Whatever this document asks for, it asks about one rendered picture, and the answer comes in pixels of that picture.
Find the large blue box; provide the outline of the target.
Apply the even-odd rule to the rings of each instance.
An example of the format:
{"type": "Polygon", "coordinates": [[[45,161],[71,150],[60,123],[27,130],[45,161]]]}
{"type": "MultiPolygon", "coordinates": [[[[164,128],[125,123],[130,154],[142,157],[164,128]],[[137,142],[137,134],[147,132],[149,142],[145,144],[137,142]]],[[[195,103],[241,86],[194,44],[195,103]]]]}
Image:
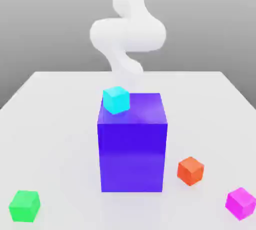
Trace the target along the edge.
{"type": "Polygon", "coordinates": [[[159,93],[132,93],[130,109],[97,121],[102,192],[161,192],[168,121],[159,93]]]}

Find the small cyan cube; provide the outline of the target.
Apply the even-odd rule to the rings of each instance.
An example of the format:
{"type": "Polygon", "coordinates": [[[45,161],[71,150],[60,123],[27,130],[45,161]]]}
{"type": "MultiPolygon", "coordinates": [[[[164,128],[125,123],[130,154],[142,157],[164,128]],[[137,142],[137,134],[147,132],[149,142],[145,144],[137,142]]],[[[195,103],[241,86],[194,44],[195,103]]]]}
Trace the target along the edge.
{"type": "Polygon", "coordinates": [[[103,106],[111,114],[119,114],[130,109],[130,93],[120,86],[103,91],[103,106]]]}

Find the small orange cube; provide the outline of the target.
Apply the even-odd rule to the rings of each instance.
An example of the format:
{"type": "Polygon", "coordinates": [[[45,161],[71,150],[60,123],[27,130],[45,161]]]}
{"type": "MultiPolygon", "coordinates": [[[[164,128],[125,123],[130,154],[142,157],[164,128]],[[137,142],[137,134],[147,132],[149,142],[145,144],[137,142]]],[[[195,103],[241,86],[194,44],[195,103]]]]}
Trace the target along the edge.
{"type": "Polygon", "coordinates": [[[204,164],[193,157],[188,157],[178,164],[177,177],[188,186],[192,186],[203,178],[204,164]]]}

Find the small green cube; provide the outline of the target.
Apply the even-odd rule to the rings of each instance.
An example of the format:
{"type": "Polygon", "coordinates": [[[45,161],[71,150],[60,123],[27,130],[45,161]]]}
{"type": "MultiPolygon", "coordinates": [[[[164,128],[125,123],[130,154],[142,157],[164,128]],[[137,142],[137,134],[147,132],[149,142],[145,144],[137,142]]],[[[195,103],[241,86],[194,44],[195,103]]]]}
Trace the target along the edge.
{"type": "Polygon", "coordinates": [[[40,206],[37,191],[18,190],[8,208],[14,222],[32,223],[40,206]]]}

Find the small magenta cube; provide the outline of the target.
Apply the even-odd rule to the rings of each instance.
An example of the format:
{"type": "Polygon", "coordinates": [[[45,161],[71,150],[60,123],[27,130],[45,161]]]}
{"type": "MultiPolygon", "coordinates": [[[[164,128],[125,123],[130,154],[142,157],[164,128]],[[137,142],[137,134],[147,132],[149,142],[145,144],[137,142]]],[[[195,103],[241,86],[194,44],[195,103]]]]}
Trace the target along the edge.
{"type": "Polygon", "coordinates": [[[225,207],[241,221],[253,214],[256,207],[256,198],[240,187],[228,193],[225,207]]]}

